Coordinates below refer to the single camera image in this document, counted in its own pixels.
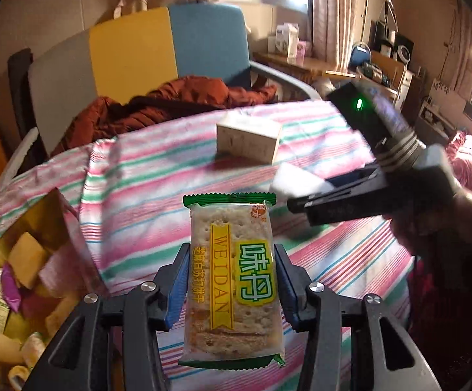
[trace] metal screw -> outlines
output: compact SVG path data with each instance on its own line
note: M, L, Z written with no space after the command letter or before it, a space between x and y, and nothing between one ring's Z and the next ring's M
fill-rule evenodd
M84 297L84 302L87 304L96 303L97 300L98 300L98 295L96 295L94 292L91 292Z
M310 291L321 292L325 289L325 286L321 282L311 282L308 286Z
M381 303L381 297L375 294L367 294L366 295L366 302L368 304L379 304Z
M147 281L140 285L140 288L144 292L154 291L156 289L156 284L153 281Z

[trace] crackers in plastic wrapper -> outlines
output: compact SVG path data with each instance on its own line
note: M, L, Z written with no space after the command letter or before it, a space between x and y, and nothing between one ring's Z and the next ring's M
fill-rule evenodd
M284 365L269 209L271 193L184 197L191 253L179 364L252 369Z

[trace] chair armrest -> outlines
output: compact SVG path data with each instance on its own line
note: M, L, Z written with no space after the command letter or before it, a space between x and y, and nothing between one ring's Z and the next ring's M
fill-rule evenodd
M31 129L24 139L17 147L17 150L13 153L10 158L10 161L6 164L4 171L0 177L0 189L5 188L11 182L13 178L17 175L17 172L22 166L26 155L28 154L29 149L32 147L33 143L37 141L39 136L39 130L34 127Z
M286 73L280 72L279 70L273 69L271 67L262 65L256 61L251 60L251 71L262 75L268 79L272 79L275 82L280 83L281 85L290 86L295 88L301 94L303 94L307 100L321 100L321 96L318 92L312 88L310 85L296 79Z

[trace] purple wrapper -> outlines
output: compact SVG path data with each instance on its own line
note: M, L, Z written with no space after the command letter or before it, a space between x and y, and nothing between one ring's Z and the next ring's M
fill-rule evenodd
M18 313L21 306L21 294L13 276L13 269L7 262L2 266L1 288L5 302L10 306L11 310Z

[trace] desk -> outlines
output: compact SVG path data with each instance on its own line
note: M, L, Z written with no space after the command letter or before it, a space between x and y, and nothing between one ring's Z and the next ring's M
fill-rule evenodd
M301 101L238 109L282 123L277 162L257 165L216 157L216 122L223 110L177 119L101 139L59 154L0 190L0 236L29 205L58 187L79 213L81 230L104 283L123 294L171 263L190 240L184 194L268 191L278 164L289 162L321 177L338 175L372 160L365 141L352 133L328 101ZM376 292L392 312L409 310L405 273L412 257L397 244L380 216L311 228L285 204L271 210L274 241L311 278L353 297ZM173 391L294 390L303 363L306 334L284 323L287 365L248 371L178 366L183 351L184 312L169 333L158 334L165 374ZM345 332L343 366L350 360Z
M311 85L317 78L352 79L357 78L355 73L337 71L337 66L326 61L305 57L303 61L289 61L287 56L273 53L254 53L254 59L264 65L279 65L287 69L287 73L299 77L300 80Z
M254 53L254 59L264 65L277 65L283 67L286 73L295 78L299 78L308 85L312 85L318 78L329 78L331 80L359 80L365 82L368 86L373 86L379 89L389 100L395 101L397 99L397 91L392 88L387 88L374 80L371 80L359 72L338 72L336 66L326 61L305 57L303 61L289 61L287 56L273 53Z

